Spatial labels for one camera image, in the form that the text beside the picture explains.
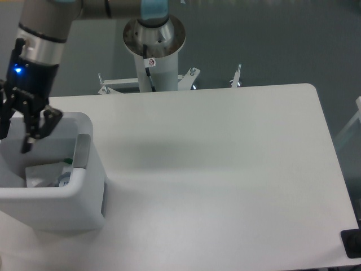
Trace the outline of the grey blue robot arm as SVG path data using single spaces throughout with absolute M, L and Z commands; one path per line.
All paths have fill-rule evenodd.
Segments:
M 164 21 L 168 1 L 24 1 L 6 78 L 1 81 L 1 139 L 15 112 L 23 116 L 21 153 L 48 137 L 63 117 L 49 96 L 72 23 L 82 19 Z

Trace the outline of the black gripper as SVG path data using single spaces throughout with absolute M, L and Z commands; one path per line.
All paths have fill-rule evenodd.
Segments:
M 61 110 L 49 106 L 49 95 L 59 66 L 26 60 L 21 56 L 24 46 L 25 39 L 17 38 L 6 80 L 1 80 L 1 139 L 7 137 L 15 111 L 23 113 L 25 136 L 22 154 L 30 152 L 37 141 L 48 137 L 63 117 Z

